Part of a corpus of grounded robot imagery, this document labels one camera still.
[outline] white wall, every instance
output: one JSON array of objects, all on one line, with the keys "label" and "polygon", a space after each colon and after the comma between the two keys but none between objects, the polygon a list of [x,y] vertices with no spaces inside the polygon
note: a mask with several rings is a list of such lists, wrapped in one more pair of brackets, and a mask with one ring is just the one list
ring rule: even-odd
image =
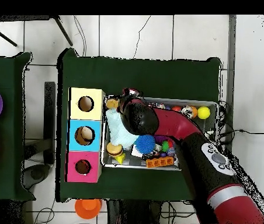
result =
[{"label": "white wall", "polygon": [[[264,16],[237,15],[234,129],[264,132]],[[264,196],[264,135],[236,133],[233,154]]]}]

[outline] blue spiky ball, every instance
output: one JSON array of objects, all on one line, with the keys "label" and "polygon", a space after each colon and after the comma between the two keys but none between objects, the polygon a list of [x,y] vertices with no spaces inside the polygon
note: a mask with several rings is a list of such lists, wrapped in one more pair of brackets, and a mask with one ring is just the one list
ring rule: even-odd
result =
[{"label": "blue spiky ball", "polygon": [[155,148],[155,138],[151,135],[139,136],[135,141],[136,149],[142,154],[149,154]]}]

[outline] orange cup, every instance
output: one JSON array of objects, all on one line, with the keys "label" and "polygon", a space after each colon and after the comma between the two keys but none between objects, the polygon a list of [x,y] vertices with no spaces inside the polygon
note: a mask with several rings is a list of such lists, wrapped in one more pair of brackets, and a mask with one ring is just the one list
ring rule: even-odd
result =
[{"label": "orange cup", "polygon": [[96,217],[102,207],[101,199],[78,199],[75,203],[75,211],[83,219]]}]

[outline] red robot arm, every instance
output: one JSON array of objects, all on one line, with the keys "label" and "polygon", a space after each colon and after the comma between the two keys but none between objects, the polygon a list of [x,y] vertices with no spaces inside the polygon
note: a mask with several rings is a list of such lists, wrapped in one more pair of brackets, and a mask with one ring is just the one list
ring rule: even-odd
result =
[{"label": "red robot arm", "polygon": [[175,140],[176,154],[202,224],[264,224],[263,213],[245,193],[229,160],[192,120],[173,110],[149,107],[137,95],[128,93],[120,99],[118,111],[132,134],[163,135]]}]

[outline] blue block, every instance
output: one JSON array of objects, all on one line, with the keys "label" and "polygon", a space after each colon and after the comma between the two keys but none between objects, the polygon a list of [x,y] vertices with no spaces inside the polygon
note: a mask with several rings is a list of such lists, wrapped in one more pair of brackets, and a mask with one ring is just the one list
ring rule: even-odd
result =
[{"label": "blue block", "polygon": [[[80,145],[75,140],[75,133],[79,127],[88,126],[95,131],[95,139],[90,145]],[[100,151],[101,122],[95,120],[70,120],[69,151]]]}]

